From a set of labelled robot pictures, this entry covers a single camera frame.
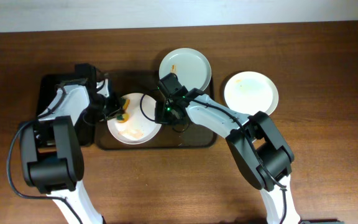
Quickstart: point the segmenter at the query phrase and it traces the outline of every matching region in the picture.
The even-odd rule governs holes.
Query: white backdrop
[[[358,0],[0,0],[0,32],[358,20]]]

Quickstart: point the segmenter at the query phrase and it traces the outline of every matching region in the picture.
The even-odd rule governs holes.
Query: wood grain
[[[266,74],[280,94],[272,118],[295,153],[292,193],[304,219],[358,223],[358,22],[0,34],[0,223],[65,223],[53,202],[24,200],[7,184],[6,156],[34,115],[47,73],[89,62],[102,70],[156,70],[179,47],[208,58],[221,93],[238,71]],[[223,103],[221,94],[216,100]],[[257,190],[223,139],[209,149],[83,148],[85,186],[108,223],[219,223],[264,219]],[[28,194],[19,148],[13,179]]]

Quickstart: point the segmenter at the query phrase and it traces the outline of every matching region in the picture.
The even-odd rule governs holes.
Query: empty plate
[[[241,72],[224,87],[227,106],[239,113],[254,115],[258,111],[272,114],[278,104],[278,91],[274,83],[257,72]]]
[[[204,91],[211,81],[211,66],[206,57],[194,49],[171,51],[161,61],[159,77],[175,73],[181,85],[188,91],[193,88]]]
[[[140,99],[142,96],[142,93],[130,93],[123,96],[123,98],[130,100],[126,109],[129,119],[125,123],[119,123],[117,119],[110,119],[107,122],[110,133],[118,141],[126,144],[140,144],[152,139],[160,130],[161,124],[149,121],[140,111]],[[155,100],[145,95],[142,109],[150,119],[154,119],[154,108]]]

